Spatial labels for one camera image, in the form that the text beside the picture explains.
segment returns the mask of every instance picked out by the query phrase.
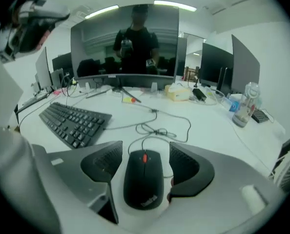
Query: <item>monitor screen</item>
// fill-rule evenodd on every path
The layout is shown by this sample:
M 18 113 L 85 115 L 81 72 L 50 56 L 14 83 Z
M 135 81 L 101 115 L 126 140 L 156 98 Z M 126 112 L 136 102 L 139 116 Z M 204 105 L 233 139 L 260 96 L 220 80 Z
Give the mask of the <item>monitor screen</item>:
M 67 53 L 61 56 L 58 56 L 52 60 L 53 70 L 59 70 L 62 68 L 64 74 L 69 72 L 70 77 L 73 77 L 73 69 L 72 69 L 72 61 L 71 61 L 71 53 Z
M 51 75 L 48 70 L 46 47 L 41 52 L 36 62 L 37 75 L 41 88 L 50 88 L 52 86 Z
M 232 43 L 234 68 L 231 88 L 234 92 L 243 94 L 249 82 L 259 83 L 260 63 L 234 35 L 232 35 Z
M 75 78 L 174 76 L 179 9 L 141 4 L 102 13 L 71 28 Z
M 200 82 L 211 86 L 217 85 L 221 68 L 233 68 L 233 54 L 203 43 Z

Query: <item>person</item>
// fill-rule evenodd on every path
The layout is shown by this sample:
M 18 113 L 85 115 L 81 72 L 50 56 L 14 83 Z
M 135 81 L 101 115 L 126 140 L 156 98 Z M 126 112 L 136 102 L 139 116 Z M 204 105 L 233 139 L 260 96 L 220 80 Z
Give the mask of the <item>person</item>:
M 122 60 L 122 73 L 147 74 L 146 60 L 153 59 L 155 65 L 159 61 L 159 44 L 155 33 L 150 33 L 144 26 L 147 19 L 148 4 L 136 5 L 132 9 L 132 25 L 120 30 L 116 36 L 113 50 Z M 129 55 L 122 52 L 123 40 L 132 42 Z

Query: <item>ceiling light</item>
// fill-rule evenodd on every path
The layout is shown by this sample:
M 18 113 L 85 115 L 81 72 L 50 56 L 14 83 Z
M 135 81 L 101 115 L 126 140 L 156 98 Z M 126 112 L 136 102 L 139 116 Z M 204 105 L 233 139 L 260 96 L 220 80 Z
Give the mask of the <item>ceiling light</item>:
M 184 10 L 189 10 L 189 11 L 196 11 L 197 9 L 185 4 L 181 4 L 181 3 L 177 3 L 177 2 L 168 2 L 168 1 L 159 1 L 159 0 L 155 0 L 154 4 L 160 4 L 160 5 L 169 5 L 169 6 L 176 6 L 179 7 L 180 9 L 184 9 Z
M 85 17 L 85 19 L 88 19 L 88 18 L 94 17 L 94 16 L 96 16 L 96 15 L 99 15 L 99 14 L 101 14 L 101 13 L 107 12 L 107 11 L 109 11 L 109 10 L 114 10 L 114 9 L 118 9 L 118 8 L 119 8 L 119 6 L 114 5 L 114 6 L 111 6 L 111 7 L 105 8 L 105 9 L 102 9 L 102 10 L 98 10 L 98 11 L 96 11 L 96 12 L 90 14 L 90 15 L 87 15 L 87 16 Z

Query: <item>black t-shirt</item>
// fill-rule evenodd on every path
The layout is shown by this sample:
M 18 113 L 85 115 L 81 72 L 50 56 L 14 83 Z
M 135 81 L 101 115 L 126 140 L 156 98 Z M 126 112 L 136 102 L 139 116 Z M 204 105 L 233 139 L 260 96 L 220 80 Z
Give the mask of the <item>black t-shirt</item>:
M 123 39 L 129 39 L 132 42 L 133 53 L 131 57 L 122 59 L 122 72 L 126 74 L 146 74 L 146 60 L 151 59 L 151 50 L 159 48 L 157 36 L 155 33 L 149 33 L 144 27 L 135 31 L 127 28 L 126 31 L 119 31 L 113 49 L 121 49 Z

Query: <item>charger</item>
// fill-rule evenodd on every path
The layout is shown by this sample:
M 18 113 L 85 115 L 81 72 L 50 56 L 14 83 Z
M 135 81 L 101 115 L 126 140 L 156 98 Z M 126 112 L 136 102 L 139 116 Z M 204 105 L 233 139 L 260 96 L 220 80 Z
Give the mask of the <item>charger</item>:
M 205 101 L 206 98 L 207 98 L 207 96 L 205 96 L 205 94 L 202 91 L 200 91 L 199 88 L 194 88 L 193 89 L 193 94 L 196 96 L 196 98 L 198 100 L 201 100 L 201 101 Z

